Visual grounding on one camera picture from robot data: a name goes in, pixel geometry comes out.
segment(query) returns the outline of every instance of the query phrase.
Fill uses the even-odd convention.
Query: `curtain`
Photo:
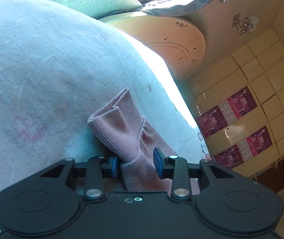
[[[155,0],[145,3],[136,11],[143,11],[154,16],[183,16],[192,13],[213,0]]]

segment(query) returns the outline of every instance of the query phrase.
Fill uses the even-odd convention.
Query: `red poster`
[[[243,117],[245,114],[257,107],[257,104],[247,86],[226,100],[237,119]]]
[[[218,106],[198,116],[196,121],[205,138],[227,126],[226,119]]]
[[[214,158],[217,163],[228,169],[232,169],[244,162],[237,145],[234,145],[229,149],[226,149],[225,151],[214,156]]]
[[[248,143],[252,156],[258,155],[272,145],[272,140],[266,126],[246,138],[246,142]]]

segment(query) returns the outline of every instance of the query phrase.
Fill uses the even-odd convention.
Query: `light blue fabric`
[[[65,157],[106,153],[87,119],[124,88],[179,156],[208,157],[159,55],[58,3],[0,0],[0,191]]]
[[[143,5],[136,11],[143,11],[154,16],[177,17],[192,13],[213,0],[155,0]]]

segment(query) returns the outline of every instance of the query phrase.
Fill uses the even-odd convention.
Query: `silver screw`
[[[86,191],[87,196],[91,198],[97,198],[102,195],[102,191],[98,189],[90,189]]]
[[[143,199],[141,197],[135,197],[133,198],[134,201],[142,201]]]
[[[189,195],[189,190],[187,189],[177,189],[174,191],[174,194],[178,197],[186,197]]]

